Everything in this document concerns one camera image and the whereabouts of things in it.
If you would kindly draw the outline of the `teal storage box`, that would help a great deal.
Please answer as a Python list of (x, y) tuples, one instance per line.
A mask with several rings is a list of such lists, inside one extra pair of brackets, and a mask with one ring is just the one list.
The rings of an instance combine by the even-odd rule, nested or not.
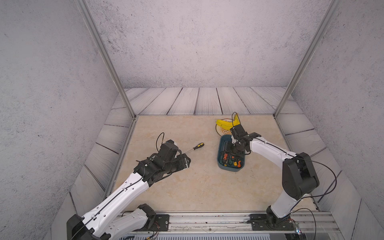
[[(218, 163), (219, 168), (221, 168), (222, 170), (230, 171), (230, 172), (238, 172), (238, 171), (240, 171), (245, 166), (245, 158), (246, 158), (246, 156), (243, 156), (243, 157), (234, 156), (235, 157), (234, 162), (241, 161), (241, 165), (242, 166), (240, 168), (238, 168), (237, 166), (235, 167), (234, 164), (232, 166), (230, 166), (228, 162), (227, 162), (227, 166), (221, 165), (220, 153), (221, 153), (221, 151), (223, 149), (223, 143), (224, 142), (231, 143), (232, 142), (232, 136), (231, 135), (223, 135), (223, 136), (221, 136), (220, 143), (219, 143), (219, 148), (218, 148), (218, 155), (217, 155), (217, 163)], [(231, 156), (233, 156), (233, 155), (231, 155), (228, 152), (228, 161), (229, 161), (229, 158)]]

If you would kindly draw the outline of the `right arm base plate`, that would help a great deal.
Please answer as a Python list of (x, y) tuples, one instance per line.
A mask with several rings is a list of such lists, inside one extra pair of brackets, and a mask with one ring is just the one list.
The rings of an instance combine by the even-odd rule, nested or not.
[(279, 219), (274, 215), (251, 214), (246, 222), (251, 224), (253, 231), (295, 231), (296, 227), (290, 222), (290, 215)]

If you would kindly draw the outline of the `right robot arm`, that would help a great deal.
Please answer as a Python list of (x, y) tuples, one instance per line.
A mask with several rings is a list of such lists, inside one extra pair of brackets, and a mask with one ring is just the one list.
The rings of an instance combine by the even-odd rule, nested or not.
[(320, 185), (311, 158), (306, 153), (286, 151), (257, 133), (249, 134), (240, 124), (230, 128), (230, 131), (233, 140), (228, 150), (232, 155), (256, 153), (282, 169), (283, 191), (266, 210), (267, 224), (277, 228), (289, 220), (291, 211), (300, 200)]

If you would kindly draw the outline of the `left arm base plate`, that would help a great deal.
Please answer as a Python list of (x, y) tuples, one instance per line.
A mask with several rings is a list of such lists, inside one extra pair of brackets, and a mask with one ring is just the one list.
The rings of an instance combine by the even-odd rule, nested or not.
[(138, 232), (167, 232), (169, 230), (170, 215), (156, 214), (151, 216), (143, 228)]

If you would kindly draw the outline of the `black yellow small screwdriver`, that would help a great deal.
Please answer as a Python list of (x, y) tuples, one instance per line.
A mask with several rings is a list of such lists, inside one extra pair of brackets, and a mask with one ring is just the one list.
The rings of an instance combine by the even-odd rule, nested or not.
[(200, 149), (204, 146), (205, 144), (204, 143), (199, 143), (198, 145), (196, 145), (195, 147), (193, 147), (192, 149), (188, 150), (185, 152), (185, 154), (188, 154), (189, 152), (192, 152), (192, 151), (195, 151), (197, 149)]

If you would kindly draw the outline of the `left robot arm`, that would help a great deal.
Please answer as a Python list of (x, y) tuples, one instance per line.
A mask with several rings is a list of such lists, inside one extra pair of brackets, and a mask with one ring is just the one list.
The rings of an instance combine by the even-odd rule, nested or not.
[(135, 230), (150, 228), (156, 212), (147, 204), (124, 217), (118, 215), (154, 183), (189, 168), (190, 163), (174, 141), (166, 141), (157, 153), (139, 161), (122, 185), (98, 206), (83, 216), (73, 215), (67, 221), (67, 239), (117, 240)]

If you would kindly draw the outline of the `large green black screwdriver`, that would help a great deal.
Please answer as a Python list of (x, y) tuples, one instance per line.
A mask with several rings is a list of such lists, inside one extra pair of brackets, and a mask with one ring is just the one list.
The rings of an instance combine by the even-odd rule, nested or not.
[(223, 143), (223, 149), (220, 153), (220, 162), (221, 162), (221, 165), (223, 165), (223, 166), (227, 166), (227, 162), (228, 162), (227, 145), (228, 145), (227, 142)]

